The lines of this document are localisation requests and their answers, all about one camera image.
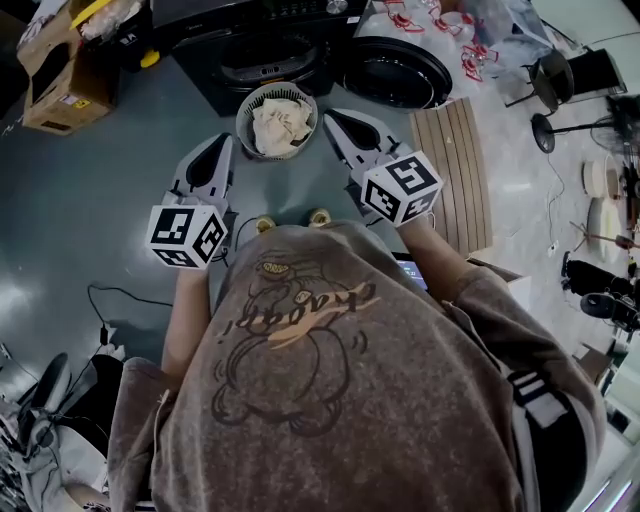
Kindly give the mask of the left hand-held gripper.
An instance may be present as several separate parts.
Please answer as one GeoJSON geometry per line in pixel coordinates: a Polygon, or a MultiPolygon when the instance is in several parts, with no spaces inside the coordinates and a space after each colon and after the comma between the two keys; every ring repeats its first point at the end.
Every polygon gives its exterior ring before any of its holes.
{"type": "Polygon", "coordinates": [[[177,165],[171,191],[151,210],[145,243],[167,267],[206,270],[231,228],[224,216],[233,184],[235,142],[217,134],[177,165]],[[218,198],[207,202],[198,197],[218,198]]]}

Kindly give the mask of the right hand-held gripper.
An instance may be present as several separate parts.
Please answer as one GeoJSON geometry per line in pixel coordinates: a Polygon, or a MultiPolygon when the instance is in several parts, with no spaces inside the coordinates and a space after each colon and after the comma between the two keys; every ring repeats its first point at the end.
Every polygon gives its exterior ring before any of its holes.
{"type": "Polygon", "coordinates": [[[423,151],[411,152],[380,119],[331,108],[323,129],[338,158],[355,165],[347,190],[362,215],[374,213],[399,227],[432,210],[442,178],[423,151]],[[374,151],[386,154],[374,158],[374,151]]]}

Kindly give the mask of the pale green laundry basket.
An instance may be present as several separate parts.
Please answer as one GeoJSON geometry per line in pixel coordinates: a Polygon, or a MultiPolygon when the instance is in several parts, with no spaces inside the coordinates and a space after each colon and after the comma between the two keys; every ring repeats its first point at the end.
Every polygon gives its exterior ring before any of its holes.
{"type": "Polygon", "coordinates": [[[243,101],[236,115],[236,133],[242,146],[251,157],[267,161],[288,160],[300,153],[307,145],[317,127],[318,116],[318,108],[313,96],[306,94],[302,89],[290,82],[271,83],[259,87],[243,101]],[[312,114],[308,120],[308,124],[312,129],[311,133],[303,142],[297,144],[297,148],[294,151],[279,157],[264,156],[258,152],[255,146],[252,111],[261,106],[266,98],[292,101],[303,100],[312,107],[312,114]]]}

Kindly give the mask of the cream clothes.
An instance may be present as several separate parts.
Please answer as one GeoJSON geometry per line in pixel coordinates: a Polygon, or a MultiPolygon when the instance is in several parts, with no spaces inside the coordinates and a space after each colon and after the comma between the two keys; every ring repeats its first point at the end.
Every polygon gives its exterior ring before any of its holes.
{"type": "Polygon", "coordinates": [[[270,99],[252,111],[255,146],[267,157],[279,157],[297,148],[312,129],[312,107],[303,100],[270,99]]]}

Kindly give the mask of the black washing machine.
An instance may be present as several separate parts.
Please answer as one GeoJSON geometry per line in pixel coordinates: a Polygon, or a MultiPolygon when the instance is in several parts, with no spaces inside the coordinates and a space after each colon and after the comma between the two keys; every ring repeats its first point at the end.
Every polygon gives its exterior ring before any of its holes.
{"type": "Polygon", "coordinates": [[[330,93],[333,63],[369,0],[151,0],[156,46],[221,117],[255,89],[291,82],[330,93]]]}

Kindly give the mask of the person's left forearm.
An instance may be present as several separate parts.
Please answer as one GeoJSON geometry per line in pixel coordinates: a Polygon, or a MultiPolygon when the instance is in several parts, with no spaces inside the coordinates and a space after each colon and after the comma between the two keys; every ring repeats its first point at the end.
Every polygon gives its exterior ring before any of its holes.
{"type": "Polygon", "coordinates": [[[161,369],[181,383],[211,321],[209,272],[181,269],[165,335],[161,369]]]}

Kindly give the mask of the black bin with yellow lid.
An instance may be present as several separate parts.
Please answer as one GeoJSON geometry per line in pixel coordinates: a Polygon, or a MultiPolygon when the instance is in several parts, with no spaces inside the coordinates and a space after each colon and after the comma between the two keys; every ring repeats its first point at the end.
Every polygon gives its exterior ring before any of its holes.
{"type": "Polygon", "coordinates": [[[153,42],[153,0],[90,0],[73,16],[84,46],[134,73],[153,66],[160,53],[153,42]]]}

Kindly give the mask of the large brown cardboard box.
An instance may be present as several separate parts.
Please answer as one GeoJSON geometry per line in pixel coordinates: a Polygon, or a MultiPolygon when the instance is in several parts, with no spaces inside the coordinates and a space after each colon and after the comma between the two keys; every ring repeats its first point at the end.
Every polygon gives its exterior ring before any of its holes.
{"type": "Polygon", "coordinates": [[[22,124],[69,135],[115,108],[120,67],[86,45],[73,19],[91,0],[42,0],[17,58],[29,78],[22,124]]]}

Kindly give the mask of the black floor fan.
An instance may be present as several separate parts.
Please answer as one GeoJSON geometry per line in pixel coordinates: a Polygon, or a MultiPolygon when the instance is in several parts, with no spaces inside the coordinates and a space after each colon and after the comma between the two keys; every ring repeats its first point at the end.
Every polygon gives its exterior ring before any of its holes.
{"type": "Polygon", "coordinates": [[[640,95],[607,97],[608,114],[593,123],[553,129],[548,118],[535,114],[532,133],[538,148],[545,154],[555,150],[555,136],[587,131],[592,140],[612,154],[640,159],[640,95]]]}

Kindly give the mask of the clear plastic bag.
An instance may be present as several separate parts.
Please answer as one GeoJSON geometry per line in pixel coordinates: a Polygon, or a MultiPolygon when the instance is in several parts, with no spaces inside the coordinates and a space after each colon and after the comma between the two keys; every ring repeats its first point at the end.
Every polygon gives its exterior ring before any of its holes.
{"type": "Polygon", "coordinates": [[[519,42],[553,48],[530,0],[459,0],[459,7],[474,19],[476,39],[485,46],[519,42]]]}

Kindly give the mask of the black round chair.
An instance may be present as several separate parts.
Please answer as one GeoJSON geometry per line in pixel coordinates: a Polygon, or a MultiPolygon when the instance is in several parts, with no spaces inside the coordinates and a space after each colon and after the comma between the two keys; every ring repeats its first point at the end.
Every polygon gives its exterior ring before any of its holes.
{"type": "Polygon", "coordinates": [[[527,69],[532,91],[518,100],[507,103],[506,108],[538,97],[549,110],[549,115],[552,115],[561,104],[567,103],[572,98],[574,94],[573,72],[569,61],[558,50],[552,50],[533,65],[527,66],[527,69]]]}

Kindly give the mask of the white side table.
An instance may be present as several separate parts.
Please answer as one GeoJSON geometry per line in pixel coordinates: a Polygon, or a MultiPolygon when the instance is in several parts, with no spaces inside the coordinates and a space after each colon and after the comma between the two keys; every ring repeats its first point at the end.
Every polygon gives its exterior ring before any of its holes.
{"type": "Polygon", "coordinates": [[[530,276],[520,275],[474,257],[469,257],[467,261],[473,265],[486,267],[493,271],[506,282],[511,295],[524,309],[528,309],[530,307],[532,282],[530,276]]]}

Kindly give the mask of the round white floor device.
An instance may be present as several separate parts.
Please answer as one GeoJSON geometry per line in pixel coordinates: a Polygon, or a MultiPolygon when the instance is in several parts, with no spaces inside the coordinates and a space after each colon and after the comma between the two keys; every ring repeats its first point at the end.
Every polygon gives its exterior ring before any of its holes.
{"type": "Polygon", "coordinates": [[[616,202],[609,198],[593,198],[588,212],[588,232],[593,235],[590,244],[604,251],[609,241],[623,234],[621,217],[616,202]]]}
{"type": "Polygon", "coordinates": [[[618,167],[610,156],[586,161],[582,168],[582,181],[584,191],[591,198],[616,199],[619,196],[618,167]]]}

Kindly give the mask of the person's brown printed shirt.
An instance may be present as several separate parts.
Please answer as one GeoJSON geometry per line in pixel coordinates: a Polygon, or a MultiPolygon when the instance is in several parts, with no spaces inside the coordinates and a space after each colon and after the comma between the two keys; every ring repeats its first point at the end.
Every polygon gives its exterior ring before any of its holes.
{"type": "Polygon", "coordinates": [[[353,222],[256,235],[181,383],[125,363],[111,511],[565,512],[603,400],[493,271],[456,291],[353,222]]]}

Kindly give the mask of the black equipment bundle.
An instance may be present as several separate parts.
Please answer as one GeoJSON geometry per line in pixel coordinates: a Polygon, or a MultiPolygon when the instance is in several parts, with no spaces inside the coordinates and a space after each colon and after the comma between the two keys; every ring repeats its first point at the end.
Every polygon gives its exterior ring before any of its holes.
{"type": "Polygon", "coordinates": [[[625,277],[571,258],[566,251],[561,287],[580,297],[580,309],[593,318],[610,320],[625,332],[640,331],[640,265],[630,258],[625,277]]]}

